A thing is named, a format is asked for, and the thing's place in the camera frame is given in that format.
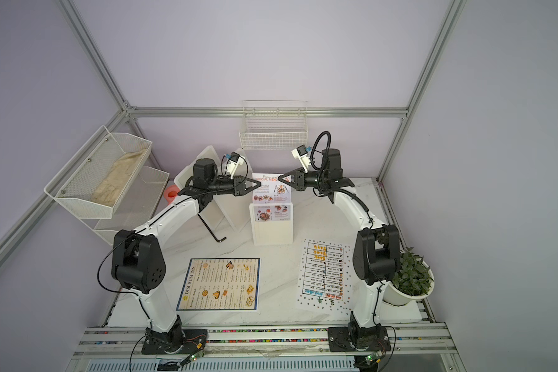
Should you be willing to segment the large white board front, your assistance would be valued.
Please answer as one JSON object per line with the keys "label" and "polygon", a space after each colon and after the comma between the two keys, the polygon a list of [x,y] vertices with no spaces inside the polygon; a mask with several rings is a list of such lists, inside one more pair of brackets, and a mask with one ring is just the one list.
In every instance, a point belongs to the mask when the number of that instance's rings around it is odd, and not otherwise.
{"label": "large white board front", "polygon": [[[252,168],[246,157],[245,150],[239,148],[236,153],[244,158],[244,164],[237,168],[236,176],[245,175],[252,178]],[[229,225],[235,232],[240,232],[250,223],[250,203],[252,202],[252,193],[244,196],[236,197],[234,195],[215,195],[214,201],[222,211]]]}

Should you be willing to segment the large white board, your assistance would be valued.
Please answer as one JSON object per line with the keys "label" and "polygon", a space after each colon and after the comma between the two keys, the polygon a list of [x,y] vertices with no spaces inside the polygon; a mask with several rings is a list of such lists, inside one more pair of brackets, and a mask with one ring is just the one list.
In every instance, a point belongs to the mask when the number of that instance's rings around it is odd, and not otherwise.
{"label": "large white board", "polygon": [[[252,178],[252,168],[246,157],[245,150],[239,148],[236,153],[244,158],[244,164],[237,168],[236,176],[245,175]],[[214,201],[222,211],[229,225],[235,232],[240,232],[250,223],[250,203],[252,202],[252,193],[244,196],[236,197],[234,195],[215,195]]]}
{"label": "large white board", "polygon": [[215,148],[211,145],[207,146],[187,167],[185,167],[174,179],[174,183],[180,189],[183,189],[186,185],[186,182],[189,178],[194,174],[193,166],[195,162],[199,159],[212,159],[217,166],[218,173],[221,171],[221,162],[218,153],[216,152]]}

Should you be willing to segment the small special menu flyer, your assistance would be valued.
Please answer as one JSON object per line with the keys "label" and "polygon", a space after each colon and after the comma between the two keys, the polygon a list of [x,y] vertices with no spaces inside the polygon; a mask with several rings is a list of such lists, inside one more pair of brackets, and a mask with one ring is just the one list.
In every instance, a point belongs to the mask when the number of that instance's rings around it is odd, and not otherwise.
{"label": "small special menu flyer", "polygon": [[254,173],[261,186],[253,191],[254,218],[257,222],[290,221],[292,218],[291,189],[279,181],[279,174]]}

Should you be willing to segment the narrow white rack box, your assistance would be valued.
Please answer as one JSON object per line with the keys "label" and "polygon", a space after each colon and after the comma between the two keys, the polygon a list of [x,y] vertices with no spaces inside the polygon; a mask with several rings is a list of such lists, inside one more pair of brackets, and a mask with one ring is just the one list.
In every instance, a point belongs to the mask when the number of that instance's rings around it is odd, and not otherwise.
{"label": "narrow white rack box", "polygon": [[292,203],[250,204],[250,221],[255,246],[293,243],[294,210]]}

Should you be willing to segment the dotted table price menu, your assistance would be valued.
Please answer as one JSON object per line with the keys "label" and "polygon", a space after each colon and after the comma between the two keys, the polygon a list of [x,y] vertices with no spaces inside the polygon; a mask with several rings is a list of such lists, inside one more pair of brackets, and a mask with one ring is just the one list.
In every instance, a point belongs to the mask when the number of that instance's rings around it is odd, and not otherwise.
{"label": "dotted table price menu", "polygon": [[352,255],[353,248],[344,243],[304,240],[296,307],[331,316],[348,315],[353,295]]}

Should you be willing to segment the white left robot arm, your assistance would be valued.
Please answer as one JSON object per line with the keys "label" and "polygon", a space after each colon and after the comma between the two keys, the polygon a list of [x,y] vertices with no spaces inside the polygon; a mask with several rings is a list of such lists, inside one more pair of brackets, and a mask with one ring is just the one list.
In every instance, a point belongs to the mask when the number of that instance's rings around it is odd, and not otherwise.
{"label": "white left robot arm", "polygon": [[162,282],[167,266],[162,247],[190,219],[203,212],[216,195],[241,197],[261,186],[247,175],[236,175],[236,162],[228,162],[228,173],[220,175],[211,158],[201,158],[192,166],[193,174],[180,187],[174,201],[139,227],[121,229],[113,248],[111,276],[121,294],[133,295],[147,317],[147,330],[169,336],[181,329],[181,320],[169,303]]}

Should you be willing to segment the black allen key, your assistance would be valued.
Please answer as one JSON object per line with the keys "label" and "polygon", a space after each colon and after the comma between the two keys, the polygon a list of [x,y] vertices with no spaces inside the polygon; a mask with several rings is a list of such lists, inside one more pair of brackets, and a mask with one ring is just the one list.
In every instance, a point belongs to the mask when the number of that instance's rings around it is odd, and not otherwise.
{"label": "black allen key", "polygon": [[200,214],[198,214],[198,218],[200,219],[204,227],[207,229],[211,237],[215,240],[215,242],[222,243],[227,239],[227,237],[218,238],[217,235],[215,235],[213,229],[209,226],[209,224],[205,221],[205,219]]}

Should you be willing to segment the large white board rear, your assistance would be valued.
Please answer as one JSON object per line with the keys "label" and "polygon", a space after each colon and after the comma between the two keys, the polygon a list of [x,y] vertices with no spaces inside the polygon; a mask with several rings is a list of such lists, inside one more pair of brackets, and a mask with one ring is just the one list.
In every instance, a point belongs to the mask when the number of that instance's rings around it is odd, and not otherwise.
{"label": "large white board rear", "polygon": [[180,189],[183,189],[186,185],[186,182],[189,178],[194,174],[193,166],[195,162],[199,159],[212,159],[217,166],[218,173],[221,171],[221,162],[218,153],[216,152],[215,148],[211,145],[207,146],[187,167],[185,167],[174,179],[174,183]]}

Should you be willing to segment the pink plastic cup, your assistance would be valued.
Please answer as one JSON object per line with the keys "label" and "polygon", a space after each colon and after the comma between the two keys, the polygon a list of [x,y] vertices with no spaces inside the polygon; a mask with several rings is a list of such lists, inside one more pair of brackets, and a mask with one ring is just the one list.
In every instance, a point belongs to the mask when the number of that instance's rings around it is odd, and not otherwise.
{"label": "pink plastic cup", "polygon": [[180,189],[175,184],[172,184],[172,185],[168,186],[164,190],[164,198],[165,198],[167,204],[171,204],[175,200],[175,198],[178,196],[179,192],[180,192]]}

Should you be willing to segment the large dim sum menu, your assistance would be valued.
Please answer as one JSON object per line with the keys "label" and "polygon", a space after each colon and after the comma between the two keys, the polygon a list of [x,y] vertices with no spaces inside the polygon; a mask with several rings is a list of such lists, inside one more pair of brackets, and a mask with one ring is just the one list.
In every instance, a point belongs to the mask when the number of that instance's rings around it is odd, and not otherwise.
{"label": "large dim sum menu", "polygon": [[176,310],[258,310],[260,263],[259,258],[192,258]]}

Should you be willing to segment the beige cloth in shelf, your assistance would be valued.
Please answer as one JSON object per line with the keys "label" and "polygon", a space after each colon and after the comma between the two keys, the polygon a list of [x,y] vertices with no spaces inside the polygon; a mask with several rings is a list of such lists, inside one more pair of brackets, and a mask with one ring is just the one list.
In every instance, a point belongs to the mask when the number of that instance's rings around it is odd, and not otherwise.
{"label": "beige cloth in shelf", "polygon": [[145,152],[145,150],[140,150],[126,153],[116,160],[105,179],[92,194],[91,201],[99,205],[113,207]]}

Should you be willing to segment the upper white mesh shelf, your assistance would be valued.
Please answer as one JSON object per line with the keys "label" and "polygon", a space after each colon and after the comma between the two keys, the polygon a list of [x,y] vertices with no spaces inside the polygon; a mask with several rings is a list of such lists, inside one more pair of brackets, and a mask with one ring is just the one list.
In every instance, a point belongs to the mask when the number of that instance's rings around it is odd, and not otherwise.
{"label": "upper white mesh shelf", "polygon": [[[113,207],[91,201],[91,196],[105,179],[113,163],[126,153],[145,150],[130,180]],[[44,193],[79,219],[111,219],[121,199],[128,192],[150,156],[152,142],[130,133],[116,133],[99,128],[44,187]]]}

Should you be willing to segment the potted green plant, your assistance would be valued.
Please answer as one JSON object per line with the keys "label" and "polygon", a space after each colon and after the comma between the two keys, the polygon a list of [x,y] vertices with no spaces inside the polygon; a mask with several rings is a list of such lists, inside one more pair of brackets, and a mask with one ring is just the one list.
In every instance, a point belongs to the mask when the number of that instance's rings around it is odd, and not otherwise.
{"label": "potted green plant", "polygon": [[387,287],[383,301],[396,307],[405,306],[426,299],[434,287],[435,278],[424,257],[412,247],[406,247],[401,252],[401,267]]}

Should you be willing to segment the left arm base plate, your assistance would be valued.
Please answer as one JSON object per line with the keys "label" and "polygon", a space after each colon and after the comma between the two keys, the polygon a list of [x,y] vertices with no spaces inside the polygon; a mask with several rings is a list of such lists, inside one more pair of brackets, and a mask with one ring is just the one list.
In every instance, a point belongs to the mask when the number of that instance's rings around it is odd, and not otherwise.
{"label": "left arm base plate", "polygon": [[158,333],[146,328],[143,355],[193,354],[206,347],[207,330],[173,328],[169,333]]}

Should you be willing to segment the aluminium front rail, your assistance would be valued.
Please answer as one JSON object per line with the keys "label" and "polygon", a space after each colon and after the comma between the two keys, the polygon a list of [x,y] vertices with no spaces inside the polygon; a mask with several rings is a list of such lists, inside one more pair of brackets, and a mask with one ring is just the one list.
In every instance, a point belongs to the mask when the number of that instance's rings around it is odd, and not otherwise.
{"label": "aluminium front rail", "polygon": [[[74,359],[128,357],[139,352],[143,327],[88,328],[81,337]],[[453,338],[443,323],[399,324],[387,328],[396,355],[457,353]],[[320,325],[253,326],[208,330],[208,357],[318,356],[328,353],[328,329]]]}

